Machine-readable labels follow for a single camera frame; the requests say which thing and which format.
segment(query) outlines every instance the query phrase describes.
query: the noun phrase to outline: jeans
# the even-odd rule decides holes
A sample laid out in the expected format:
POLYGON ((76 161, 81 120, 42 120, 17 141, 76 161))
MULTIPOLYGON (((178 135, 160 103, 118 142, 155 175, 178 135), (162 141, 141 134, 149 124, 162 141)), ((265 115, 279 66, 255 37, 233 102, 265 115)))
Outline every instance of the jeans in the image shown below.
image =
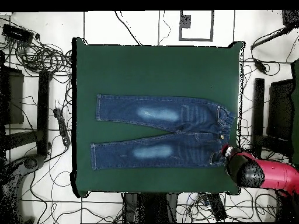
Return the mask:
POLYGON ((225 165, 234 114, 204 99, 98 95, 96 119, 154 127, 171 134, 92 143, 92 168, 217 167, 225 165))

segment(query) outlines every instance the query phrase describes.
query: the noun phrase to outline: green table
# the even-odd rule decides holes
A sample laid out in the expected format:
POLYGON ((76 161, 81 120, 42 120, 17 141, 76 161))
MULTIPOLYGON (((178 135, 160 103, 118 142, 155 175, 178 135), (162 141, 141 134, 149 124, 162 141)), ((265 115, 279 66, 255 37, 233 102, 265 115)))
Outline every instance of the green table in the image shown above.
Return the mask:
MULTIPOLYGON (((167 132, 95 119, 96 97, 107 95, 185 96, 209 99, 238 114, 240 54, 243 42, 229 48, 85 45, 73 40, 77 56, 77 179, 87 191, 238 193, 218 168, 142 168, 93 171, 90 143, 153 137, 167 132)), ((237 121, 231 131, 237 144, 237 121)))

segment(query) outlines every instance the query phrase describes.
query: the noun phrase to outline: cable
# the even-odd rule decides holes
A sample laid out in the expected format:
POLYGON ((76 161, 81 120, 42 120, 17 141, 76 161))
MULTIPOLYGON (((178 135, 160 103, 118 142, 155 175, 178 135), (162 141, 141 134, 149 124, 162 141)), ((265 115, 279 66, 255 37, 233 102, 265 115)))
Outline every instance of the cable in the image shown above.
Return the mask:
POLYGON ((39 199, 40 201, 42 201, 42 202, 45 203, 45 205, 46 205, 46 208, 44 209, 43 213, 40 215, 39 219, 37 220, 37 224, 39 224, 41 217, 44 215, 44 213, 46 212, 46 210, 47 210, 47 208, 48 208, 48 204, 47 204, 43 199, 41 199, 40 197, 38 197, 38 196, 32 191, 32 184, 33 184, 33 182, 34 182, 34 179, 35 179, 35 171, 33 172, 33 180, 32 180, 32 182, 31 182, 31 184, 30 184, 30 188, 29 188, 29 190, 30 190, 30 192, 32 193, 33 196, 35 196, 37 199, 39 199))
MULTIPOLYGON (((258 40, 260 40, 260 39, 262 39, 262 38, 265 38, 266 36, 271 36, 272 34, 274 34, 274 33, 276 33, 276 32, 279 32, 279 31, 281 31, 281 30, 283 30, 283 29, 285 29, 285 27, 283 27, 283 28, 281 28, 281 29, 277 29, 277 30, 273 31, 272 33, 269 33, 269 34, 266 34, 266 35, 264 35, 264 36, 262 36, 262 37, 257 38, 257 39, 253 42, 252 45, 254 45, 258 40)), ((254 57, 253 57, 253 52, 252 52, 252 51, 253 51, 253 49, 251 49, 251 57, 254 58, 254 57)))
POLYGON ((124 26, 126 27, 126 29, 128 30, 128 32, 131 34, 131 36, 133 37, 133 39, 136 41, 136 43, 141 46, 142 44, 140 42, 137 41, 137 39, 135 38, 135 36, 131 33, 130 29, 128 28, 128 26, 119 18, 119 16, 117 15, 117 12, 115 11, 115 15, 116 17, 118 18, 118 20, 124 24, 124 26))
POLYGON ((289 53, 288 56, 287 56, 287 59, 290 57, 291 52, 292 52, 293 48, 295 47, 295 43, 296 43, 296 41, 298 40, 298 38, 299 38, 299 35, 298 35, 297 38, 295 39, 295 41, 294 41, 294 43, 293 43, 293 45, 292 45, 292 48, 291 48, 291 50, 290 50, 290 53, 289 53))
POLYGON ((258 200, 258 198, 259 197, 261 197, 261 196, 263 196, 263 195, 267 195, 268 197, 272 197, 272 198, 274 198, 276 201, 277 201, 277 199, 274 197, 274 196, 272 196, 271 194, 269 194, 269 193, 261 193, 261 194, 259 194, 256 198, 255 198, 255 211, 256 211, 256 214, 257 214, 257 216, 258 216, 258 218, 259 218, 259 220, 261 221, 261 222, 263 222, 262 220, 261 220, 261 218, 260 218, 260 216, 259 216, 259 214, 261 214, 259 211, 258 211, 258 208, 257 208, 257 200, 258 200))
POLYGON ((167 39, 169 37, 169 34, 171 33, 171 27, 169 27, 169 25, 165 22, 165 19, 164 19, 164 16, 165 16, 165 11, 164 11, 164 14, 163 14, 163 22, 168 26, 169 28, 169 33, 166 37, 164 37, 163 39, 167 39))

